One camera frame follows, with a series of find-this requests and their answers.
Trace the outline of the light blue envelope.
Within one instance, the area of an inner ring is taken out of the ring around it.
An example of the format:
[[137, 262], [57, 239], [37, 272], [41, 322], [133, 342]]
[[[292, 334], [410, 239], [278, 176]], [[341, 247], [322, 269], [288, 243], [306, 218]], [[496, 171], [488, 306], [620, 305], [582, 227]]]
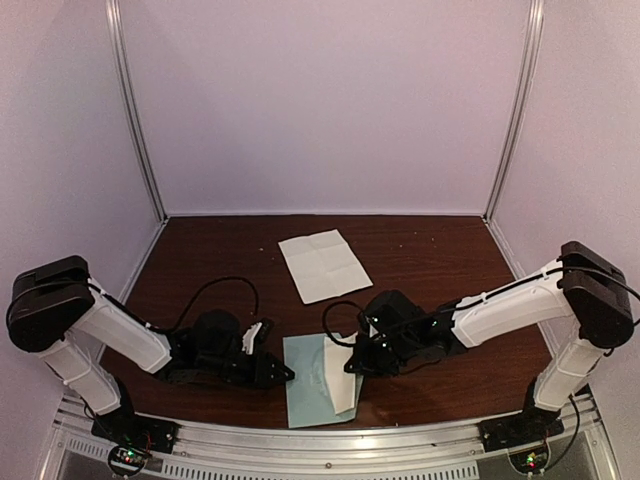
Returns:
[[319, 427], [352, 421], [363, 378], [356, 380], [356, 407], [336, 415], [324, 378], [323, 333], [290, 336], [283, 339], [285, 365], [295, 372], [295, 378], [286, 383], [287, 422], [291, 429]]

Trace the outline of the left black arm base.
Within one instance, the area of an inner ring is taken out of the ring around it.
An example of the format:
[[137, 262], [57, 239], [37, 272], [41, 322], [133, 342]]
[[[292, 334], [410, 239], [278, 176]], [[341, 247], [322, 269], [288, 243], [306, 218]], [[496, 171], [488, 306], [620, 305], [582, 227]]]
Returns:
[[111, 413], [95, 415], [91, 434], [125, 447], [171, 454], [178, 424], [137, 414], [126, 386], [116, 380], [120, 407]]

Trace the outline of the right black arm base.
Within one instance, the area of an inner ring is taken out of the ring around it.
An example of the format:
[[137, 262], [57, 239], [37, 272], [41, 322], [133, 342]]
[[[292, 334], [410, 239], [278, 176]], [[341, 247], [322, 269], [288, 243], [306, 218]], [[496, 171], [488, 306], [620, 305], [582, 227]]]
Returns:
[[477, 425], [485, 452], [535, 443], [565, 431], [559, 410], [549, 411], [535, 406], [535, 383], [533, 379], [529, 384], [519, 413], [483, 420]]

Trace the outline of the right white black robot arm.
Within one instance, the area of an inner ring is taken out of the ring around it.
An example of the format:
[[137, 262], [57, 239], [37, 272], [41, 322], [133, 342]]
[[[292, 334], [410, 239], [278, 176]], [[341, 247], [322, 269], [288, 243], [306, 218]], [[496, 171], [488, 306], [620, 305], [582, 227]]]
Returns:
[[376, 296], [359, 315], [362, 331], [344, 370], [396, 376], [410, 360], [462, 354], [495, 337], [554, 319], [572, 322], [560, 352], [535, 378], [529, 406], [513, 419], [519, 440], [535, 440], [607, 353], [634, 334], [635, 291], [613, 264], [578, 241], [537, 272], [503, 287], [463, 297], [431, 312], [398, 290]]

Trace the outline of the beige decorated letter paper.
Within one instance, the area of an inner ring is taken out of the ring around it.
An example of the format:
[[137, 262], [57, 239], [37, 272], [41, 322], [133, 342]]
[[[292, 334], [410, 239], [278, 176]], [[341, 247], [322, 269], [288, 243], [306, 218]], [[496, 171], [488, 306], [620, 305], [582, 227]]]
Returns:
[[341, 415], [356, 407], [356, 380], [354, 373], [347, 373], [345, 365], [351, 359], [357, 335], [353, 334], [338, 341], [345, 346], [336, 344], [328, 336], [324, 339], [324, 378], [329, 398], [336, 415]]

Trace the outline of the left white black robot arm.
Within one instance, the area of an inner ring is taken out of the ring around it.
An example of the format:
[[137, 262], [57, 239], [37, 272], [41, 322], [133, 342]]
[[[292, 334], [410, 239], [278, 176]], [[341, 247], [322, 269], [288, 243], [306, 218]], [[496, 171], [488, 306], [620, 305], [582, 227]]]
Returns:
[[42, 359], [94, 414], [105, 416], [106, 429], [123, 444], [143, 436], [143, 421], [128, 406], [125, 386], [77, 344], [78, 333], [97, 339], [167, 383], [212, 378], [270, 389], [295, 377], [264, 348], [271, 320], [258, 320], [243, 330], [234, 315], [215, 309], [188, 327], [155, 327], [108, 294], [78, 255], [19, 274], [13, 282], [6, 326], [12, 343]]

